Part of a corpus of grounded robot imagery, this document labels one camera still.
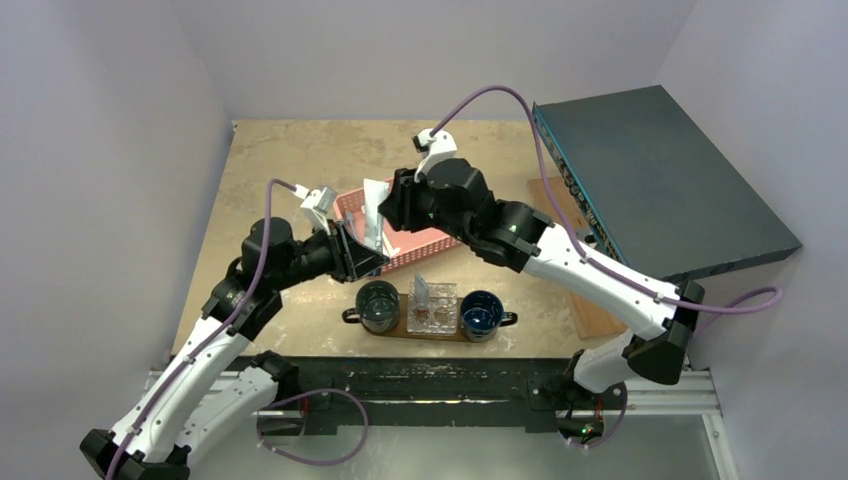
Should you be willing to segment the dark green enamel mug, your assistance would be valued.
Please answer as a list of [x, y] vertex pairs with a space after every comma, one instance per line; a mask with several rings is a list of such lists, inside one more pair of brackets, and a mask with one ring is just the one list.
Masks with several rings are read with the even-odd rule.
[[371, 333], [387, 333], [399, 323], [399, 292], [389, 282], [370, 281], [357, 291], [354, 307], [345, 310], [341, 318], [348, 324], [359, 323]]

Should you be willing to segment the white red-capped toothpaste tube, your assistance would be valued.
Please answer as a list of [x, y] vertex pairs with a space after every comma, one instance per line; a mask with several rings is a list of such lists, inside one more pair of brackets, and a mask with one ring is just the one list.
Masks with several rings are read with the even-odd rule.
[[430, 285], [419, 274], [416, 273], [409, 301], [410, 319], [408, 326], [413, 332], [425, 329], [430, 318]]

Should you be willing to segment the oval wooden tray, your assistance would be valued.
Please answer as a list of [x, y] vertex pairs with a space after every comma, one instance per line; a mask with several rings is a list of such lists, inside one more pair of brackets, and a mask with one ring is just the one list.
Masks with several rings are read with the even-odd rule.
[[409, 295], [401, 293], [399, 295], [399, 316], [398, 323], [392, 329], [384, 333], [375, 333], [372, 332], [372, 335], [382, 336], [387, 338], [403, 338], [403, 339], [414, 339], [414, 340], [428, 340], [428, 341], [442, 341], [442, 342], [459, 342], [459, 343], [471, 343], [471, 340], [464, 334], [462, 330], [462, 320], [459, 314], [456, 315], [456, 320], [454, 321], [455, 329], [451, 334], [431, 334], [431, 333], [410, 333], [407, 330], [407, 316], [408, 316], [408, 300]]

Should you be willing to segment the clear plastic holder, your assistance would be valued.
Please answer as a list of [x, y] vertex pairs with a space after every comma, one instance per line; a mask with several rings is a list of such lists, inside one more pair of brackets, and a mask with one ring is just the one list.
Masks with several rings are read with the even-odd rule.
[[[455, 283], [429, 283], [430, 285], [430, 318], [425, 329], [416, 333], [451, 334], [455, 329], [454, 321], [459, 314], [459, 302], [457, 285]], [[409, 283], [408, 300], [413, 288], [413, 282]], [[408, 303], [408, 320], [410, 319]]]

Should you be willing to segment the blue enamel mug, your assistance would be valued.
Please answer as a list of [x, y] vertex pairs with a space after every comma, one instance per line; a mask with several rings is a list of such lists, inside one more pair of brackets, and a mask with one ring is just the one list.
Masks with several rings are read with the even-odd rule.
[[489, 291], [472, 291], [460, 304], [460, 329], [471, 342], [489, 341], [500, 327], [515, 325], [518, 320], [518, 314], [506, 311], [500, 298]]

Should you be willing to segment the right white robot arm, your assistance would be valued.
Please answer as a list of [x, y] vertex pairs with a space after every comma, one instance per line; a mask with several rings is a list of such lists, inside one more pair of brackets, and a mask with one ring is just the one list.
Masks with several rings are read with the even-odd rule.
[[580, 254], [582, 243], [573, 243], [564, 226], [523, 202], [496, 198], [464, 159], [423, 175], [397, 170], [379, 212], [395, 231], [440, 230], [483, 261], [558, 284], [625, 325], [618, 337], [574, 354], [561, 381], [569, 404], [584, 407], [631, 378], [678, 383], [701, 287], [650, 278], [603, 254]]

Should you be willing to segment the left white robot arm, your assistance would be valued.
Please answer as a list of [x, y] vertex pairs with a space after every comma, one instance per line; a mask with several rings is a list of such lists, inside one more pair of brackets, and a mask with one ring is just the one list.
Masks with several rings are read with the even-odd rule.
[[388, 261], [335, 222], [297, 241], [288, 221], [257, 221], [181, 350], [126, 416], [85, 436], [84, 457], [103, 479], [188, 478], [249, 415], [267, 405], [287, 408], [300, 394], [298, 367], [271, 351], [218, 394], [209, 393], [282, 309], [283, 290], [322, 275], [353, 282]]

